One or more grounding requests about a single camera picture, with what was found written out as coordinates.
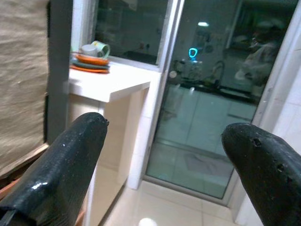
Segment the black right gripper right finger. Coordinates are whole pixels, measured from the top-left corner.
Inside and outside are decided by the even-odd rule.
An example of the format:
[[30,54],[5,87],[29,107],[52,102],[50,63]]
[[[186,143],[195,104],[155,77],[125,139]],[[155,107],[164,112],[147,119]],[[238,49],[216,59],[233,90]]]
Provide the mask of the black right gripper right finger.
[[301,156],[282,138],[248,123],[222,133],[224,151],[265,226],[301,224]]

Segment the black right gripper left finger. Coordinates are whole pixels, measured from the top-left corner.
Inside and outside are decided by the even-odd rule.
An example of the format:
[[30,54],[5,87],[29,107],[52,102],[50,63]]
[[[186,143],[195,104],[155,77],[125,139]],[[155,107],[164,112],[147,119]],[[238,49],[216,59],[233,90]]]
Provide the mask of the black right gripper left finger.
[[108,125],[96,112],[79,116],[1,200],[1,225],[75,225]]

